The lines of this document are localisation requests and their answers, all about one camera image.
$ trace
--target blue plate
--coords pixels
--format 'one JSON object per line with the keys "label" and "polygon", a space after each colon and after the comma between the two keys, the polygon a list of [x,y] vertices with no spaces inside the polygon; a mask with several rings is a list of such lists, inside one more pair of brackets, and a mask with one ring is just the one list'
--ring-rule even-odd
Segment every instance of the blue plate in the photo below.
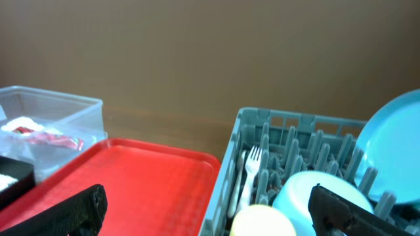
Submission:
{"label": "blue plate", "polygon": [[363,128],[356,146],[364,151],[356,184],[368,167],[378,170],[370,199],[378,201],[384,191],[391,191],[397,204],[420,201],[420,89],[382,107]]}

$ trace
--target table surface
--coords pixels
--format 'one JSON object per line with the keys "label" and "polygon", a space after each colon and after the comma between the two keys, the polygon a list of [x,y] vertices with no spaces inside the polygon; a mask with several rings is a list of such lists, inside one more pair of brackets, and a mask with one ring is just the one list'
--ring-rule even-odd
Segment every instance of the table surface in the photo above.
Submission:
{"label": "table surface", "polygon": [[110,138],[129,138],[214,155],[222,161],[232,122],[202,117],[104,106],[105,131]]}

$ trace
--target yellow cup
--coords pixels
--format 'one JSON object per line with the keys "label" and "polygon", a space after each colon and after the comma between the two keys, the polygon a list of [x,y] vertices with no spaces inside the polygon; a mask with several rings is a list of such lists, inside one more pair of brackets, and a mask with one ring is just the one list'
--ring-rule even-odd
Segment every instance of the yellow cup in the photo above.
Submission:
{"label": "yellow cup", "polygon": [[290,220],[278,210],[265,205],[251,205],[234,218],[230,236],[296,236]]}

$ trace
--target brown background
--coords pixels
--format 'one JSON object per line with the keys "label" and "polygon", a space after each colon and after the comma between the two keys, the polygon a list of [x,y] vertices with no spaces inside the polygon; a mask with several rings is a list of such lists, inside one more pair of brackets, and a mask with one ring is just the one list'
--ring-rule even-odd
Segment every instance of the brown background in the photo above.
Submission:
{"label": "brown background", "polygon": [[101,98],[110,136],[221,158],[236,112],[368,119],[420,87],[420,1],[2,0],[0,85]]}

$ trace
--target clear plastic container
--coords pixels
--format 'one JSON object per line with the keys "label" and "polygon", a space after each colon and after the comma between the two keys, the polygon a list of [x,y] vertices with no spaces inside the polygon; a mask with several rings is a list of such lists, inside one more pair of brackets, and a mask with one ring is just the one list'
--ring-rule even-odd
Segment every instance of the clear plastic container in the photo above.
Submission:
{"label": "clear plastic container", "polygon": [[[31,163],[39,183],[107,137],[102,100],[28,87],[0,88],[0,126],[28,117],[43,129],[27,136],[0,130],[0,155]],[[51,130],[83,141],[81,149],[40,144],[33,140]]]}

